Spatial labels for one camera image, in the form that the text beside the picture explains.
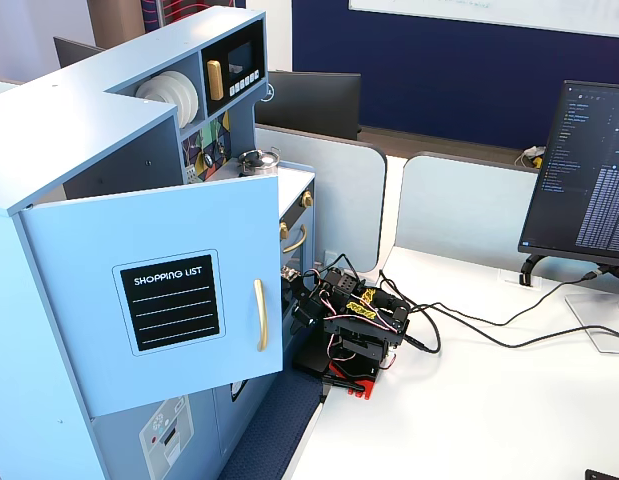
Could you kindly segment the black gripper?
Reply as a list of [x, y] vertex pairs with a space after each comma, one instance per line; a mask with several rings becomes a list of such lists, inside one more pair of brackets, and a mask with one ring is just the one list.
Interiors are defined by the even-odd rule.
[[301, 329], [311, 327], [322, 329], [324, 318], [332, 314], [324, 300], [334, 289], [335, 273], [328, 272], [324, 278], [315, 274], [315, 285], [312, 289], [305, 286], [300, 272], [282, 272], [281, 277], [282, 298], [296, 301], [291, 311], [290, 332], [298, 333]]

